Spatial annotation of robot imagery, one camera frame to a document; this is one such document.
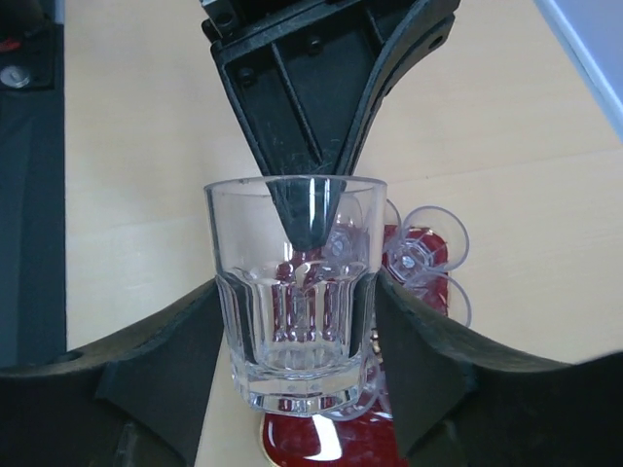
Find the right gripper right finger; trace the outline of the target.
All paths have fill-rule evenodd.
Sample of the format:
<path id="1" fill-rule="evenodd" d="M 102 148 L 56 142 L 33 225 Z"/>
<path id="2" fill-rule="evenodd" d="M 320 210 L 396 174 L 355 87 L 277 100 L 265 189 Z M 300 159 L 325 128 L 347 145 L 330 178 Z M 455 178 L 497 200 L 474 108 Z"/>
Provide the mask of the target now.
<path id="1" fill-rule="evenodd" d="M 622 356 L 562 363 L 486 338 L 382 274 L 376 313 L 399 454 L 413 466 L 618 466 Z"/>

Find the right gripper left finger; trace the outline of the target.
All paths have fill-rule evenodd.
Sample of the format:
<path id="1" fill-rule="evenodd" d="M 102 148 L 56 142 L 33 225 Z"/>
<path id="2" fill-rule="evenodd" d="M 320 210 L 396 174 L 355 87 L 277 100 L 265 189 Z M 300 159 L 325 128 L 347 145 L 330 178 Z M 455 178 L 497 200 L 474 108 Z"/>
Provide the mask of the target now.
<path id="1" fill-rule="evenodd" d="M 2 370 L 2 465 L 193 465 L 222 335 L 209 281 L 47 365 Z"/>

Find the clear glass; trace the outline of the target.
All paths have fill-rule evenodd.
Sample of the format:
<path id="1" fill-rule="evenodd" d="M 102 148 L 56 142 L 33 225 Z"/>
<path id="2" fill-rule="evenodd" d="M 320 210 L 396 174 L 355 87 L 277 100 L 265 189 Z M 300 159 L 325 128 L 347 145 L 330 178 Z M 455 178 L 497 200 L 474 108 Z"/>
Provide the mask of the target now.
<path id="1" fill-rule="evenodd" d="M 404 287 L 420 301 L 469 327 L 472 320 L 472 308 L 468 296 L 461 285 L 446 273 L 423 272 L 406 282 Z"/>
<path id="2" fill-rule="evenodd" d="M 385 246 L 383 265 L 395 279 L 412 282 L 422 273 L 448 273 L 466 261 L 468 230 L 449 209 L 424 205 L 411 211 Z"/>
<path id="3" fill-rule="evenodd" d="M 300 176 L 311 202 L 339 193 L 381 198 L 386 183 L 357 176 Z M 205 187 L 232 377 L 242 399 L 267 413 L 309 417 L 357 403 L 366 382 L 377 273 L 323 278 L 321 249 L 295 250 L 269 177 Z"/>
<path id="4" fill-rule="evenodd" d="M 383 217 L 381 198 L 342 194 L 321 249 L 321 276 L 336 280 L 377 273 L 381 264 Z"/>

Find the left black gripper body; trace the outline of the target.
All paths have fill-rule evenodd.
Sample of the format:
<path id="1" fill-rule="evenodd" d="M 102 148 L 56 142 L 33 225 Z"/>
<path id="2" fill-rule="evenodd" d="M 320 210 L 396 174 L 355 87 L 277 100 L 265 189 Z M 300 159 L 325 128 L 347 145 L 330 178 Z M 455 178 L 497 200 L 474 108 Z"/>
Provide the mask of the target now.
<path id="1" fill-rule="evenodd" d="M 202 1 L 214 46 L 259 47 L 302 29 L 369 29 L 382 45 L 419 40 L 413 1 Z"/>

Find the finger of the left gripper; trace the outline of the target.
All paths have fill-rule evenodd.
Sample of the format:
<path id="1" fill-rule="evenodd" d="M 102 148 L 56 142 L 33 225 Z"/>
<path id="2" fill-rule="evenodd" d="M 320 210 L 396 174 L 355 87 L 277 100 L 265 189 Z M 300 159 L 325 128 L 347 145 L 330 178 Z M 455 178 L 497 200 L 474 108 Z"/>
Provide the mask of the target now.
<path id="1" fill-rule="evenodd" d="M 385 38 L 371 18 L 284 21 L 213 38 L 212 57 L 297 251 L 323 246 L 344 181 L 311 202 L 300 176 L 352 175 L 378 111 Z"/>
<path id="2" fill-rule="evenodd" d="M 359 99 L 341 153 L 337 175 L 354 172 L 384 98 L 419 61 L 448 39 L 458 1 L 416 1 L 384 41 Z"/>

